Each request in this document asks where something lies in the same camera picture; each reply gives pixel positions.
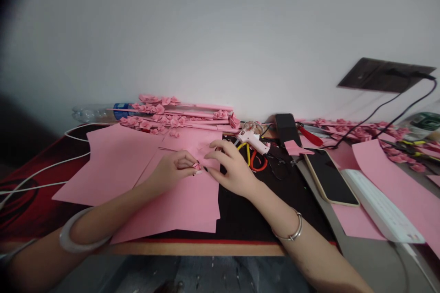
phone case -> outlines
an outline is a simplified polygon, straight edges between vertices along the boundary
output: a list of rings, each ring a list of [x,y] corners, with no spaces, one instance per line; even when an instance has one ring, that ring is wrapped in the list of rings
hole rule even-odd
[[[325,153],[327,153],[327,155],[329,156],[329,158],[331,159],[331,161],[332,161],[333,163],[335,163],[335,162],[333,161],[333,159],[331,158],[330,154],[329,154],[326,150],[323,150],[323,151],[325,151]],[[329,202],[329,203],[331,203],[331,204],[345,205],[345,206],[351,206],[351,207],[359,207],[359,206],[361,206],[361,203],[359,202],[358,197],[357,197],[356,194],[353,192],[353,190],[351,189],[351,187],[350,187],[350,185],[347,183],[347,181],[345,181],[345,178],[342,176],[342,174],[339,172],[339,170],[338,170],[339,175],[341,175],[341,177],[342,177],[342,179],[344,180],[345,184],[346,184],[347,187],[350,189],[350,191],[352,192],[353,196],[356,198],[356,200],[357,200],[357,205],[354,205],[354,204],[347,204],[347,203],[343,203],[343,202],[340,202],[340,201],[333,201],[333,200],[330,200],[330,199],[327,197],[327,195],[325,194],[324,188],[322,187],[321,182],[319,181],[318,176],[316,175],[315,170],[313,169],[312,164],[311,164],[311,162],[310,162],[310,160],[308,159],[308,157],[307,157],[306,154],[304,155],[304,158],[306,159],[307,167],[308,167],[308,169],[310,169],[310,173],[312,174],[312,177],[313,177],[313,179],[314,179],[314,181],[315,181],[315,183],[316,183],[316,186],[318,187],[319,193],[321,194],[321,197],[322,197],[325,201],[327,201],[327,202]]]

silver bracelet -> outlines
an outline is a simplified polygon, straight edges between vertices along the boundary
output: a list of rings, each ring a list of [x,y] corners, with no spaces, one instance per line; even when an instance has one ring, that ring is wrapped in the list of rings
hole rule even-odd
[[[294,241],[296,238],[298,238],[300,235],[301,235],[301,232],[302,232],[302,230],[303,230],[303,216],[301,215],[301,213],[300,212],[298,212],[298,211],[296,211],[295,210],[295,212],[297,212],[297,215],[298,215],[298,218],[299,218],[299,226],[298,226],[298,230],[293,234],[293,235],[290,235],[288,238],[283,238],[283,237],[280,237],[280,236],[278,236],[276,233],[275,233],[275,231],[272,229],[272,232],[274,233],[274,235],[278,238],[278,239],[281,239],[281,240],[289,240],[289,241]]]
[[[93,209],[93,207],[86,208],[85,210],[82,210],[81,212],[72,216],[64,225],[64,227],[60,233],[60,245],[65,251],[70,252],[70,253],[89,252],[89,251],[97,249],[98,247],[101,247],[111,238],[111,236],[110,236],[110,237],[104,238],[103,240],[100,240],[99,242],[96,242],[93,244],[88,244],[88,245],[76,244],[70,239],[70,230],[71,230],[72,226],[75,224],[75,222],[81,216],[83,216],[87,212],[91,211],[92,209]]]

hand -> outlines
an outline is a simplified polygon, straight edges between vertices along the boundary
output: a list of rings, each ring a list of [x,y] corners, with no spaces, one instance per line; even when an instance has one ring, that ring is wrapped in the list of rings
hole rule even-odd
[[[237,148],[231,142],[223,140],[213,141],[209,147],[221,148],[224,153],[213,151],[208,153],[205,159],[217,159],[226,168],[227,173],[223,175],[211,167],[208,167],[208,172],[229,191],[249,199],[259,181]]]
[[[201,171],[192,167],[197,162],[196,158],[186,150],[163,156],[156,169],[142,185],[148,188],[150,197],[157,197],[173,188],[179,180],[200,174]]]

wall socket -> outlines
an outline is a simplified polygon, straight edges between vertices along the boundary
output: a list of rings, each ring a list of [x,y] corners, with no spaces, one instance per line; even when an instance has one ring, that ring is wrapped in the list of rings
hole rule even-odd
[[[403,92],[408,84],[408,80],[404,77],[390,76],[386,74],[393,69],[401,73],[421,72],[431,74],[436,68],[431,66],[374,60],[363,57],[356,63],[344,79],[342,79],[338,87],[366,89],[379,92]],[[408,89],[420,80],[422,79],[411,78],[411,83]]]

black phone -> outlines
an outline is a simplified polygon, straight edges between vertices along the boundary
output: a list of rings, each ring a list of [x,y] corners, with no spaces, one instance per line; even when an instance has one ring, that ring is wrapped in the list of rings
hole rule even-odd
[[[346,206],[359,206],[359,200],[345,181],[326,150],[309,149],[315,154],[304,155],[319,193],[328,202]]]

